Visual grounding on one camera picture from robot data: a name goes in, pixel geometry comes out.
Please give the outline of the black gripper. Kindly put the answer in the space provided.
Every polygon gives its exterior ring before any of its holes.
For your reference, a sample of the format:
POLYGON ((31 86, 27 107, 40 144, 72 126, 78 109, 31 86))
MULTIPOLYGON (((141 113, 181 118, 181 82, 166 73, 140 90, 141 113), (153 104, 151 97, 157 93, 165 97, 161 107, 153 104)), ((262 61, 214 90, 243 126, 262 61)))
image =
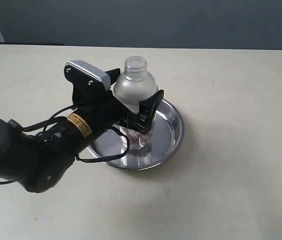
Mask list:
MULTIPOLYGON (((120 76, 120 68, 106 71, 105 87, 110 88, 120 76)), ((92 130, 92 135, 99 136, 114 124, 147 134, 154 120, 156 110, 163 100, 164 91, 139 103, 139 112, 133 113, 121 103, 111 90, 105 90, 103 84, 87 85, 74 83, 72 101, 80 115, 92 130)))

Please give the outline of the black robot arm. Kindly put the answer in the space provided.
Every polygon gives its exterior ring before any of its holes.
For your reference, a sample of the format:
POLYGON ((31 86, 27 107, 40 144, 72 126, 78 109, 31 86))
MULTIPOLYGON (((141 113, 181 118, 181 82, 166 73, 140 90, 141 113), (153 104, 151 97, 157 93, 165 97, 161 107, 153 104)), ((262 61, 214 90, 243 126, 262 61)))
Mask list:
POLYGON ((68 62, 65 78, 72 83, 72 113, 22 127, 0 119, 0 185, 19 183, 30 193, 54 187, 79 154, 104 132, 117 126, 146 134, 164 92, 156 91, 133 113, 112 93, 120 70, 102 71, 68 62))

